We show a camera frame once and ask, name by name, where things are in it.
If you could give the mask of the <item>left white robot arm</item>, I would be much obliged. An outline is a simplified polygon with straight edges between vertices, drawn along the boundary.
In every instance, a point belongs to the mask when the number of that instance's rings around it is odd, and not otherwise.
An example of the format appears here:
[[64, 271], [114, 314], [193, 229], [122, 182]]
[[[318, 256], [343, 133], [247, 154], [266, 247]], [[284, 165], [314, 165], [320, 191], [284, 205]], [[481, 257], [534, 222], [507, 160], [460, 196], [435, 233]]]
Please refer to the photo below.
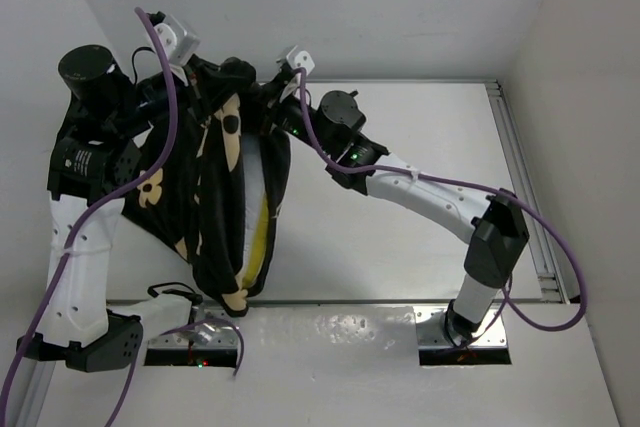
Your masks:
[[152, 293], [116, 309], [106, 299], [125, 197], [159, 173], [177, 139], [178, 88], [168, 56], [159, 58], [160, 74], [139, 83], [100, 45], [75, 48], [58, 64], [70, 101], [48, 168], [48, 286], [17, 341], [18, 359], [120, 370], [144, 341], [189, 319], [194, 298], [186, 292]]

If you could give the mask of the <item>black floral pillowcase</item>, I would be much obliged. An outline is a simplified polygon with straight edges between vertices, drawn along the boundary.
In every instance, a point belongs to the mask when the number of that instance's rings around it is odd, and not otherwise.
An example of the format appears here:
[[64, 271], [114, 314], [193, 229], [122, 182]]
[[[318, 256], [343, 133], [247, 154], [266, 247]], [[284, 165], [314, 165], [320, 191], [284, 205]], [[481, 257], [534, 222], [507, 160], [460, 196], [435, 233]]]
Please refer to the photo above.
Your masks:
[[[176, 252], [196, 286], [232, 317], [264, 288], [275, 249], [277, 220], [291, 167], [282, 130], [259, 133], [262, 104], [255, 68], [236, 57], [221, 65], [193, 59], [195, 116], [180, 114], [176, 140], [163, 166], [129, 193], [124, 217]], [[268, 247], [254, 286], [238, 279], [245, 234], [241, 140], [260, 142], [269, 225]]]

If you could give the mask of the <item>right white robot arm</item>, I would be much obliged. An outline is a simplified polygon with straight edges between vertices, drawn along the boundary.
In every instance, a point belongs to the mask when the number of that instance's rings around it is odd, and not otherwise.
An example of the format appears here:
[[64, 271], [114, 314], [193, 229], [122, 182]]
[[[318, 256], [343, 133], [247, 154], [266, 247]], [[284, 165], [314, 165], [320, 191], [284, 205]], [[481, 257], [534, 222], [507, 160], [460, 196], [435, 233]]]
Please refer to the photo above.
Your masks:
[[385, 146], [366, 137], [354, 93], [333, 90], [317, 107], [294, 78], [264, 88], [266, 127], [277, 127], [314, 148], [332, 180], [347, 190], [389, 201], [427, 218], [467, 246], [465, 276], [439, 328], [450, 348], [469, 346], [497, 294], [508, 286], [529, 231], [515, 195], [505, 189], [430, 180]]

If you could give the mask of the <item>cream foam pillow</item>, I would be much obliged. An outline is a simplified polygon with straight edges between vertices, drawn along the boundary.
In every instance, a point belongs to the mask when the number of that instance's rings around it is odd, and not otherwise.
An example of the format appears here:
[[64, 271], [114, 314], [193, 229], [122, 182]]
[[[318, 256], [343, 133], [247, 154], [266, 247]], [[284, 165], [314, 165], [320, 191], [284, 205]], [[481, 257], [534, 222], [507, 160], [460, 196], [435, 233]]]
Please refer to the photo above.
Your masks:
[[269, 211], [262, 167], [260, 142], [256, 136], [241, 140], [244, 175], [245, 234], [243, 265], [238, 279], [244, 289], [254, 286], [266, 257]]

